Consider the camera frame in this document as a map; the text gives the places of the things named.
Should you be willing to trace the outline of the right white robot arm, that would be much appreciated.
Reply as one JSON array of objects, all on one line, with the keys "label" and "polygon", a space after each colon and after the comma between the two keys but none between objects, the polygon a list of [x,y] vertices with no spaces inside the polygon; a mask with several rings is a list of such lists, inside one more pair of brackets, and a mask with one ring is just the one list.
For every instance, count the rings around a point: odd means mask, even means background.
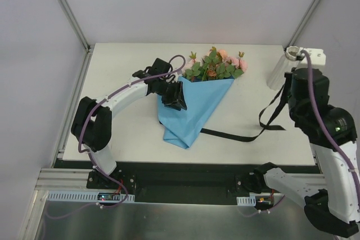
[{"label": "right white robot arm", "polygon": [[329,105],[329,84],[318,69],[296,69],[285,73],[281,97],[308,137],[326,188],[312,188],[268,162],[249,175],[247,189],[274,189],[299,205],[316,229],[349,238],[359,232],[357,132],[348,111]]}]

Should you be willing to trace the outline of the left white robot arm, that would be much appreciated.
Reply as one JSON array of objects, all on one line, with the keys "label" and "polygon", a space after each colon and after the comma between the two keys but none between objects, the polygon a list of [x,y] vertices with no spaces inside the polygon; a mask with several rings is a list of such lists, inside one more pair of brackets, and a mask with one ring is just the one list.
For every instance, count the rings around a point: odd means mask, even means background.
[{"label": "left white robot arm", "polygon": [[78,152],[87,153],[95,169],[101,172],[99,181],[105,188],[115,188],[119,182],[110,144],[114,117],[153,93],[160,96],[165,107],[186,110],[183,83],[176,80],[185,64],[182,55],[168,62],[156,58],[151,66],[134,72],[126,85],[112,93],[98,99],[85,96],[79,101],[70,131],[78,141]]}]

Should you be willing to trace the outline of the pink artificial flower bunch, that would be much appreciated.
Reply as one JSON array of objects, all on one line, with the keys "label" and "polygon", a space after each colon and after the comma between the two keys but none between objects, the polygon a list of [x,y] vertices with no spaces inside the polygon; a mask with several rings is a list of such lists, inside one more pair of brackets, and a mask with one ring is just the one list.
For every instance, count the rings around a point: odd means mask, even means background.
[{"label": "pink artificial flower bunch", "polygon": [[240,51],[238,56],[234,57],[225,50],[218,50],[215,47],[203,57],[191,52],[189,60],[182,69],[182,76],[191,82],[237,79],[248,69],[248,64],[243,59],[244,54]]}]

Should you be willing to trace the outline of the blue wrapping paper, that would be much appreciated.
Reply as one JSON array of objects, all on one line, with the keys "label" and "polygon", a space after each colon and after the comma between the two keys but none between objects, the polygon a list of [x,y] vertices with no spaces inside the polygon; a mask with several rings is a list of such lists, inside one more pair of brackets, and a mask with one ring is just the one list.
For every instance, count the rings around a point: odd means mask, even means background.
[{"label": "blue wrapping paper", "polygon": [[157,98],[157,115],[164,126],[163,140],[183,149],[192,146],[207,120],[219,105],[233,79],[191,82],[180,76],[183,83],[186,110],[165,107],[161,97]]}]

